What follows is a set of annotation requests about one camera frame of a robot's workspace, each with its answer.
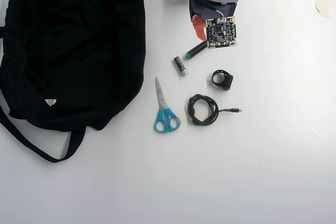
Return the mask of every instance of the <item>white logo tag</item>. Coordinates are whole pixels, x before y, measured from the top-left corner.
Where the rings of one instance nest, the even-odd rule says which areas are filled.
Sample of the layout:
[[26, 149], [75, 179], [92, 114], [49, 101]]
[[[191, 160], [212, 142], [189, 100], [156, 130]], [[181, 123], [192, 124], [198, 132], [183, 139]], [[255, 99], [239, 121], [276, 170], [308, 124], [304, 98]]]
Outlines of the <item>white logo tag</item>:
[[55, 103], [57, 102], [57, 100], [55, 99], [46, 99], [45, 101], [50, 107], [55, 105]]

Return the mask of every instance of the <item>coiled cable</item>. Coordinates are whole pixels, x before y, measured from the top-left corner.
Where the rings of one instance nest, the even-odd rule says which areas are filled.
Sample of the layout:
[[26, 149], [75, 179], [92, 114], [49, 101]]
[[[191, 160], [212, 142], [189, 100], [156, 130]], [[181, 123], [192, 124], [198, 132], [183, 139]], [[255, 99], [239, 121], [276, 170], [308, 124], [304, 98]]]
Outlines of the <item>coiled cable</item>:
[[[204, 121], [199, 120], [196, 116], [195, 116], [195, 109], [194, 109], [194, 105], [197, 101], [199, 100], [203, 100], [205, 101], [211, 110], [211, 115], [205, 119]], [[216, 101], [214, 99], [212, 99], [211, 97], [207, 97], [206, 95], [201, 95], [201, 94], [196, 94], [193, 97], [191, 97], [189, 99], [189, 103], [188, 103], [188, 114], [192, 119], [193, 124], [195, 125], [200, 125], [200, 126], [208, 126], [213, 124], [217, 118], [219, 113], [221, 112], [232, 112], [232, 113], [239, 113], [241, 112], [241, 109], [223, 109], [223, 110], [219, 110], [218, 105], [216, 103]]]

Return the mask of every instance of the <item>scissors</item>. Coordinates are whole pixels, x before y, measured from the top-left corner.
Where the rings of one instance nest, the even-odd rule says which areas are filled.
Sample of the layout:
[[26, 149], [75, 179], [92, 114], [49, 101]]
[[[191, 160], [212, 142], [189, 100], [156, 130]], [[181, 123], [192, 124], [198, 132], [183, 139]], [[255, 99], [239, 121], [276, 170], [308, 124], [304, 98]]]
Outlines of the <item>scissors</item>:
[[[181, 120], [171, 111], [167, 103], [164, 100], [161, 85], [158, 78], [155, 78], [155, 86], [157, 93], [157, 100], [159, 102], [159, 112], [155, 120], [154, 129], [159, 133], [167, 133], [170, 131], [176, 131], [181, 126]], [[158, 123], [163, 124], [163, 130], [158, 129]]]

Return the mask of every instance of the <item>battery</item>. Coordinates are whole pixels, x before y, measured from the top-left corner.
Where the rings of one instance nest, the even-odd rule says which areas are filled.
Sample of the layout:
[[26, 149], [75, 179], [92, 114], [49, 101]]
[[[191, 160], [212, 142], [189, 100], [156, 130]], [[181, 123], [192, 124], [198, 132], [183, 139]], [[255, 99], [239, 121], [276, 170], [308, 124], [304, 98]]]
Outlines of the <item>battery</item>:
[[185, 69], [181, 59], [179, 57], [175, 57], [174, 61], [179, 69], [179, 71], [181, 72], [182, 76], [186, 76], [188, 74], [187, 70]]

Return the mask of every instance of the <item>tape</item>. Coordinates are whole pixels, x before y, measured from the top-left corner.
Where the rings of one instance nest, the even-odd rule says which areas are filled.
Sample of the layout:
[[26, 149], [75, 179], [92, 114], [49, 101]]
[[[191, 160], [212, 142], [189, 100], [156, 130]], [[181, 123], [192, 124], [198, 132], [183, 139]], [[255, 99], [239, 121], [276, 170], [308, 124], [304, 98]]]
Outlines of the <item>tape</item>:
[[328, 8], [328, 0], [315, 0], [316, 10], [323, 17], [330, 18], [329, 8]]

